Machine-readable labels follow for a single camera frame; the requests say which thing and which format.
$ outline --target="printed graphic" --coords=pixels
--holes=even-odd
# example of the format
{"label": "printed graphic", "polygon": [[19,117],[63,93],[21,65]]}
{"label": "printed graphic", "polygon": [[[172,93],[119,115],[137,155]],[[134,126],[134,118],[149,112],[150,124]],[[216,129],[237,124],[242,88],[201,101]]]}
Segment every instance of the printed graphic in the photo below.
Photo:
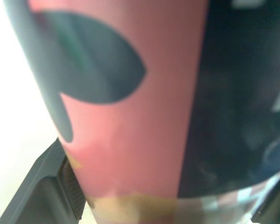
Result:
{"label": "printed graphic", "polygon": [[40,37],[50,41],[50,71],[35,73],[44,83],[44,100],[59,133],[73,139],[70,118],[60,94],[93,104],[110,104],[129,96],[141,83],[144,65],[111,27],[78,14],[39,12],[34,20]]}

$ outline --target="dark navy panel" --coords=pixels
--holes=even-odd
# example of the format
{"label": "dark navy panel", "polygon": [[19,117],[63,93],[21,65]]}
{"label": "dark navy panel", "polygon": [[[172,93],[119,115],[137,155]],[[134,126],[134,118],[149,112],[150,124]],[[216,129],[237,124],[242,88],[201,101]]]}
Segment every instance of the dark navy panel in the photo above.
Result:
{"label": "dark navy panel", "polygon": [[280,0],[212,0],[179,197],[224,193],[280,171]]}

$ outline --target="white background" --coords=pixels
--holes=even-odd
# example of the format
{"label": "white background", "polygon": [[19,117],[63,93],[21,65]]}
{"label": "white background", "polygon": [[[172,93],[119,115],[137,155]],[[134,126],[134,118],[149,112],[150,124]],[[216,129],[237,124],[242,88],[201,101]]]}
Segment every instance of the white background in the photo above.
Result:
{"label": "white background", "polygon": [[[0,217],[57,134],[0,0]],[[93,220],[89,209],[83,222]]]}

